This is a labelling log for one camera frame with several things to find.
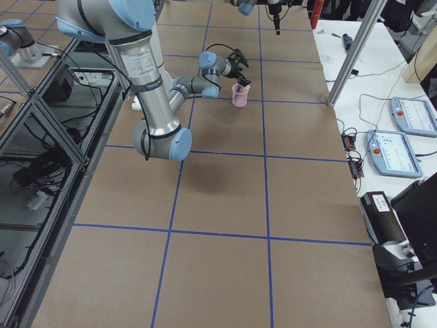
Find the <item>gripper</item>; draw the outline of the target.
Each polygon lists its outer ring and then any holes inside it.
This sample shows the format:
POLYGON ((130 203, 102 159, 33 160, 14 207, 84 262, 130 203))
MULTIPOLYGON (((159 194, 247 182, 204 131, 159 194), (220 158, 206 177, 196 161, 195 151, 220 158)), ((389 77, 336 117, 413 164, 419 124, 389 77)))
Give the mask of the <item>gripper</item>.
POLYGON ((274 22, 276 35, 281 35, 280 13, 282 11, 282 0, 267 0, 267 11, 269 18, 274 22))
POLYGON ((249 80, 243 75, 243 65, 245 68, 249 67, 248 61, 240 49, 234 49, 233 52, 226 57, 227 63, 230 64, 229 72, 225 75, 231 79, 237 79, 241 86, 248 86, 251 84, 249 80))

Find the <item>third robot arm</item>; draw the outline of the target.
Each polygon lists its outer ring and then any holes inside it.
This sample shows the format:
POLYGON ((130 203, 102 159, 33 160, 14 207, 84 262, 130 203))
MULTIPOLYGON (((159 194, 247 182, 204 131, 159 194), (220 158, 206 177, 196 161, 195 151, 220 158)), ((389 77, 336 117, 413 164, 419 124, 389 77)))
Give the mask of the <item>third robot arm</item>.
POLYGON ((1 52, 20 68, 43 68, 58 56, 58 46, 38 44, 28 28, 17 18, 1 21, 1 52))

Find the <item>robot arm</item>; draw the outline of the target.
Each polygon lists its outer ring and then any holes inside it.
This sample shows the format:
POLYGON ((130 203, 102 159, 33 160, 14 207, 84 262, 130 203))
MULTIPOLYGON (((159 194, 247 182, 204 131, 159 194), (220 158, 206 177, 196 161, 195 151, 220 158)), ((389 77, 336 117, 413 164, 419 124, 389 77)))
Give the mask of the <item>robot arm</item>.
POLYGON ((147 159, 183 161, 188 156, 192 134, 175 113, 190 95, 217 98, 220 77, 236 79, 243 87, 250 83, 242 74, 248 63, 239 49, 227 57, 204 51, 199 56, 201 75, 179 77, 165 89, 150 44, 156 23, 152 1, 60 1, 56 19, 60 32, 82 41, 108 43, 121 57, 144 115, 132 141, 147 159))
POLYGON ((274 24, 274 30, 279 36, 281 34, 281 17, 283 1, 280 0, 266 0, 266 1, 256 1, 256 0, 230 0, 229 3, 238 8, 239 13, 248 16, 256 5, 264 5, 267 10, 268 18, 274 24))

